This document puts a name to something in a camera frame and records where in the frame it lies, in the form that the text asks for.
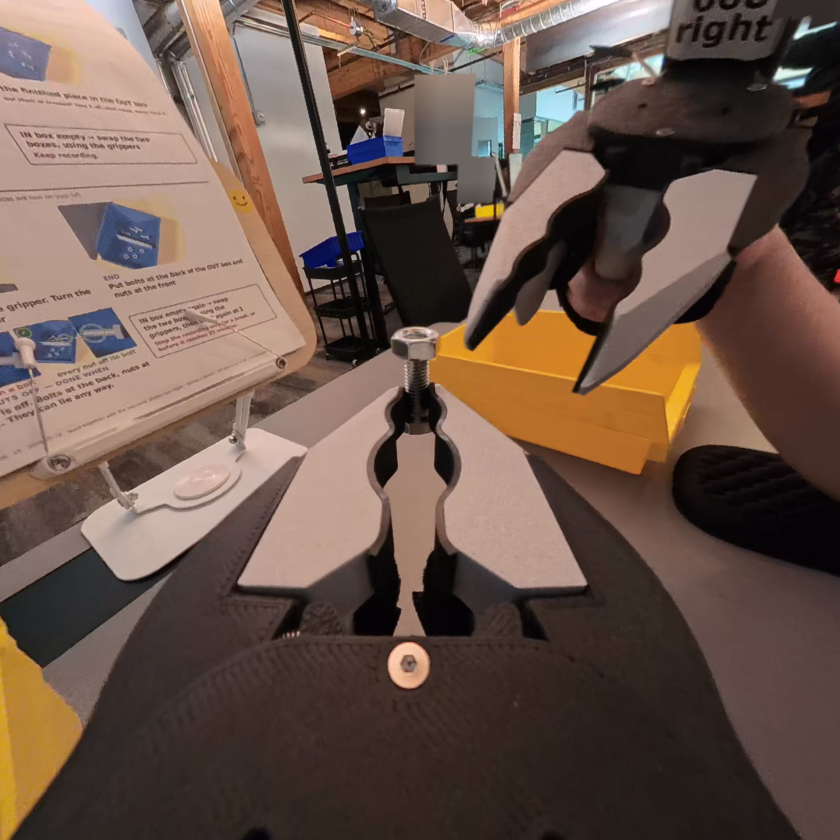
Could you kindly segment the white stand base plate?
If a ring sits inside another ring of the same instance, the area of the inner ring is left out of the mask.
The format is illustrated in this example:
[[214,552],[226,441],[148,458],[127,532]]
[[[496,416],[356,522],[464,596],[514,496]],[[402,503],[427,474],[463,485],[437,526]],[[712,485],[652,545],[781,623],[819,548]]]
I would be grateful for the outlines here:
[[[134,510],[123,510],[113,499],[82,523],[81,533],[121,581],[143,579],[204,539],[307,451],[283,437],[249,429],[243,445],[220,441],[134,488],[139,494]],[[181,474],[211,464],[231,468],[225,488],[201,500],[174,497],[174,484]]]

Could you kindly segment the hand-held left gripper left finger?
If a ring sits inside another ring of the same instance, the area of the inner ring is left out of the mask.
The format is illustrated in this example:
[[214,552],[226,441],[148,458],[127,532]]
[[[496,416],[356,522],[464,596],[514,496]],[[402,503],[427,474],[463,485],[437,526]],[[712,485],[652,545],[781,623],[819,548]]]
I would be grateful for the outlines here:
[[311,447],[238,578],[245,592],[356,613],[396,605],[400,576],[384,484],[396,472],[392,387]]

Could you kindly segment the blue storage bin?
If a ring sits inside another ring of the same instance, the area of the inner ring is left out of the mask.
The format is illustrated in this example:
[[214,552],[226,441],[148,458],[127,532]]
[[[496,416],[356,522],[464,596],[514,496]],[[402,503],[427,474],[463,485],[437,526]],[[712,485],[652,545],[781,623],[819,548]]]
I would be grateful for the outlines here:
[[350,165],[360,165],[384,158],[403,157],[403,138],[401,136],[382,135],[353,142],[346,150]]
[[[357,254],[364,248],[364,238],[359,231],[350,232],[346,235],[349,253]],[[333,268],[343,258],[342,246],[339,237],[334,235],[324,239],[317,245],[309,248],[300,254],[303,265],[309,269],[320,267]]]

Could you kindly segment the yellow plastic bin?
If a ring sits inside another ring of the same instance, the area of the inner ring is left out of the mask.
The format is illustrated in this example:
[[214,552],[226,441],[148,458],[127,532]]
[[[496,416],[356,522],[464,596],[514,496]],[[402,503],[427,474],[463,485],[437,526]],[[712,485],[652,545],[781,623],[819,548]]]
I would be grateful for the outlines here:
[[563,311],[526,325],[507,315],[474,351],[460,325],[440,337],[432,381],[523,442],[639,475],[663,464],[685,422],[701,365],[692,324],[669,328],[588,395],[573,391],[593,348]]
[[1,838],[14,835],[81,736],[74,710],[1,623]]

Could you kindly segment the wooden top desk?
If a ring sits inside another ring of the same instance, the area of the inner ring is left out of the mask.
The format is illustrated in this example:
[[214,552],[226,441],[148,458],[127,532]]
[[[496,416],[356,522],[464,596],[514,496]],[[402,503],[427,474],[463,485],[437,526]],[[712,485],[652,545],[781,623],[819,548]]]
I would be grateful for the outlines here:
[[405,156],[384,158],[378,161],[362,163],[357,165],[345,164],[332,169],[332,179],[336,188],[346,186],[353,220],[356,230],[362,233],[364,238],[364,252],[362,255],[362,266],[364,268],[364,284],[366,297],[369,303],[380,305],[377,314],[372,315],[374,333],[378,341],[384,343],[382,337],[385,333],[385,311],[382,308],[382,300],[378,291],[373,291],[375,280],[375,268],[378,268],[377,258],[380,256],[379,249],[373,245],[369,236],[369,226],[365,221],[364,201],[360,195],[362,184],[378,183],[385,187],[395,187],[400,194],[404,188],[412,185],[429,185],[430,193],[438,199],[447,197],[447,186],[457,181],[457,166],[446,165],[435,167],[433,165],[418,164],[414,157]]

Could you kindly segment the dark table mat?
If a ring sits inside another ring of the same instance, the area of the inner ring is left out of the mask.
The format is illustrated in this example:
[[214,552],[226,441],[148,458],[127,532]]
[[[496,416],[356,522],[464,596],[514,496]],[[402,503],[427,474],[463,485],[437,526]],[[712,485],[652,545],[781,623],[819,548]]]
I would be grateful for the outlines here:
[[89,549],[2,601],[1,617],[17,646],[45,667],[167,574],[121,581]]

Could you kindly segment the silver air duct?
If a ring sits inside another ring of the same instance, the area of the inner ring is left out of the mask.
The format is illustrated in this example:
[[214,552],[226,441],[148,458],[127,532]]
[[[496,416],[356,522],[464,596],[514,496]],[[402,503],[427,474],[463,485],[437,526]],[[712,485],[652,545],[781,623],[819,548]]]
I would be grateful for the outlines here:
[[378,23],[426,42],[488,50],[612,7],[615,2],[554,2],[521,19],[486,23],[471,20],[449,1],[362,1],[361,5],[373,12]]

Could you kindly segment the wooden post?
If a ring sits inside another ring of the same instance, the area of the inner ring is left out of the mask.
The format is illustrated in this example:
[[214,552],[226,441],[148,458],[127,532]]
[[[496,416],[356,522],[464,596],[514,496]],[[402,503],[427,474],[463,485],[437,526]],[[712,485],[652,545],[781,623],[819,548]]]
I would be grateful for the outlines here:
[[519,152],[521,53],[521,38],[515,38],[507,42],[502,48],[503,148],[507,157],[512,153]]

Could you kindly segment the person's right hand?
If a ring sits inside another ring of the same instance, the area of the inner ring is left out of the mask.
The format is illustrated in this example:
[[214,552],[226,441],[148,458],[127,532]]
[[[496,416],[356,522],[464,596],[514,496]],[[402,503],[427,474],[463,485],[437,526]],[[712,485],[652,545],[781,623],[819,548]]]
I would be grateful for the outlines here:
[[637,286],[641,277],[639,262],[616,277],[604,276],[595,267],[593,257],[585,261],[565,290],[566,311],[596,324],[608,320],[617,306]]

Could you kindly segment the wooden instruction board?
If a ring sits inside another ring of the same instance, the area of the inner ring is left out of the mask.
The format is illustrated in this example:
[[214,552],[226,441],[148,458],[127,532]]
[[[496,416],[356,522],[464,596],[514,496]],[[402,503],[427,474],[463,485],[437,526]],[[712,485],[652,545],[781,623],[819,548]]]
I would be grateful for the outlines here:
[[[209,94],[209,88],[206,83],[205,87]],[[211,103],[213,104],[216,121],[220,125],[223,140],[227,146],[226,139],[223,136],[224,127],[217,116],[217,111],[212,100]],[[229,154],[228,157],[231,162],[235,163]],[[216,172],[218,180],[222,183],[227,192],[238,186],[245,189],[240,180],[239,174],[237,173],[236,166],[234,171],[230,171],[224,164],[214,162],[213,168]],[[130,437],[128,437],[123,446],[112,448],[107,452],[104,451],[97,457],[81,464],[79,467],[66,471],[62,474],[50,475],[46,478],[38,478],[34,476],[31,468],[20,469],[3,477],[1,481],[1,509],[10,508],[63,482],[75,480],[84,470],[98,466],[102,461],[109,461],[129,452],[132,449],[142,447],[150,443],[156,444],[163,438],[163,436],[179,432],[185,425],[188,425],[199,418],[204,418],[207,414],[214,411],[216,407],[226,404],[236,397],[244,396],[247,392],[251,392],[256,388],[260,388],[270,382],[279,380],[284,376],[297,371],[305,363],[310,361],[314,352],[314,327],[312,325],[312,320],[310,318],[308,306],[304,297],[299,294],[298,289],[295,287],[287,268],[284,266],[280,258],[277,247],[270,238],[268,229],[262,221],[256,208],[253,213],[236,212],[236,214],[245,232],[248,243],[257,258],[269,285],[275,292],[282,307],[286,310],[287,314],[290,315],[292,322],[301,331],[304,338],[304,346],[301,349],[290,353],[287,357],[285,367],[276,367],[275,371],[269,374],[267,379],[262,380],[257,384],[244,385],[243,387],[240,387],[237,392],[231,392],[229,395],[220,395],[214,402],[206,404],[199,411],[193,414],[187,415],[185,413],[181,413],[179,416],[175,416],[174,422],[169,423],[166,426],[158,424],[157,427],[153,428],[144,436],[140,436],[137,427],[131,427],[129,429]]]

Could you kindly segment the person's right forearm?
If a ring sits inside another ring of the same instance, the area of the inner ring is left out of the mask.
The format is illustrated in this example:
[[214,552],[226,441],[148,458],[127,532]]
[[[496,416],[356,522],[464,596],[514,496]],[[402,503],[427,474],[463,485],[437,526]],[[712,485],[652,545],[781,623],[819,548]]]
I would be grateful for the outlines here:
[[697,327],[763,436],[838,498],[838,301],[778,227],[738,255]]

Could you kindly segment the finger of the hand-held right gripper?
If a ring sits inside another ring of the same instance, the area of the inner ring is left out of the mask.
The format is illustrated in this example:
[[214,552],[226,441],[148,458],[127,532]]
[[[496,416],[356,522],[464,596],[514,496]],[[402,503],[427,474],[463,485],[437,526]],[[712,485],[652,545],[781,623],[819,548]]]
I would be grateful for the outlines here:
[[571,232],[595,220],[606,173],[593,154],[564,150],[508,205],[465,321],[475,350],[510,310],[527,322],[567,256]]
[[705,171],[672,182],[663,195],[608,191],[598,270],[639,258],[635,288],[600,331],[574,391],[588,394],[625,369],[683,317],[730,265],[729,246],[756,177]]

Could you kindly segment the black metal rack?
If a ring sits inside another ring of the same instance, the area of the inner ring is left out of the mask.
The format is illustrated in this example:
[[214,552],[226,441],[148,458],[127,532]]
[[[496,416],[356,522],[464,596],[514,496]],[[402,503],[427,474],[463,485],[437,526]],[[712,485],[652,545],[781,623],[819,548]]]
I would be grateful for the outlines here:
[[308,279],[312,309],[321,331],[326,358],[357,366],[375,357],[381,349],[375,336],[371,301],[365,296],[362,254],[358,253],[354,258],[354,252],[350,249],[295,4],[292,1],[283,1],[281,4],[316,146],[321,184],[326,191],[339,247],[339,256],[331,266],[310,266],[305,261],[304,273]]

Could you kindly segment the brown wooden beam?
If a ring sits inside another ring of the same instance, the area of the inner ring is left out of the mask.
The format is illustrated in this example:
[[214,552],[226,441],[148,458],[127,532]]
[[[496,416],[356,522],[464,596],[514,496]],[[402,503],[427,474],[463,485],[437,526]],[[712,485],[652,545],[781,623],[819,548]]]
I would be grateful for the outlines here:
[[242,71],[218,1],[178,1],[192,52],[223,125],[228,154],[299,294],[304,297],[297,258],[270,177]]

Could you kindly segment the steel hex bolt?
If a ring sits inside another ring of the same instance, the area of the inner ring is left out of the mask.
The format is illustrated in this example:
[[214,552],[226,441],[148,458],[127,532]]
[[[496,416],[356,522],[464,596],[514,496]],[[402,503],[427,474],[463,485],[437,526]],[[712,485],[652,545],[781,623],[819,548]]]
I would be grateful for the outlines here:
[[406,431],[411,435],[430,432],[429,402],[430,376],[429,359],[406,360],[404,362],[403,390],[407,402]]

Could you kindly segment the black wrist rest pad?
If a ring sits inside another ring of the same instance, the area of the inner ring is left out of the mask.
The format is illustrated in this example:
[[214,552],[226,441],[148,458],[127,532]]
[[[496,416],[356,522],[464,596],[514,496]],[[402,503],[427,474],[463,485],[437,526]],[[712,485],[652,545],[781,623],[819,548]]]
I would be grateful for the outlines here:
[[839,575],[839,503],[783,459],[756,449],[703,445],[675,462],[677,511],[743,550]]

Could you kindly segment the black high-back chair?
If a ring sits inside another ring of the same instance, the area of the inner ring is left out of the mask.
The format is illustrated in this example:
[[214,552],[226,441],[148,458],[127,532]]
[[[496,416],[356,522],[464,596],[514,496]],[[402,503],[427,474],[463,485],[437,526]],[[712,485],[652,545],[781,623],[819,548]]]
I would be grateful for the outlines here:
[[464,321],[472,291],[438,199],[366,207],[360,215],[402,325]]

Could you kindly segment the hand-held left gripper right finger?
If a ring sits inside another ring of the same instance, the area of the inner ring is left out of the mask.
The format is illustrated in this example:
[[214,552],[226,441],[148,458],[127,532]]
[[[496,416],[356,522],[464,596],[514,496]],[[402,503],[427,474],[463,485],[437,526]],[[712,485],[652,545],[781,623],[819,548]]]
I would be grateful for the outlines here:
[[481,613],[583,593],[584,573],[526,452],[441,385],[434,404],[434,467],[445,483],[435,528],[454,562],[454,596]]

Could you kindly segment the printed instruction sheet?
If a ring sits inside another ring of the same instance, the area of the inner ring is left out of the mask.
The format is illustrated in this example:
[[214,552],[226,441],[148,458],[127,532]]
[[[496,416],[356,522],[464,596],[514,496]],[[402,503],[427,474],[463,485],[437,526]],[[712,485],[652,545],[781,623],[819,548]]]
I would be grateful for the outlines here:
[[161,80],[84,2],[2,2],[2,476],[70,467],[305,345]]

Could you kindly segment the white round disc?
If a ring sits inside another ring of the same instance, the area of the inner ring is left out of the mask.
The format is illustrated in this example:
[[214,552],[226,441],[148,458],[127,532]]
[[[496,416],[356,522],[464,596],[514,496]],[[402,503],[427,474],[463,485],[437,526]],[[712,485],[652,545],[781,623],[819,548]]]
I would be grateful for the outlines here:
[[179,476],[173,494],[180,501],[197,501],[226,487],[232,470],[225,464],[201,465]]

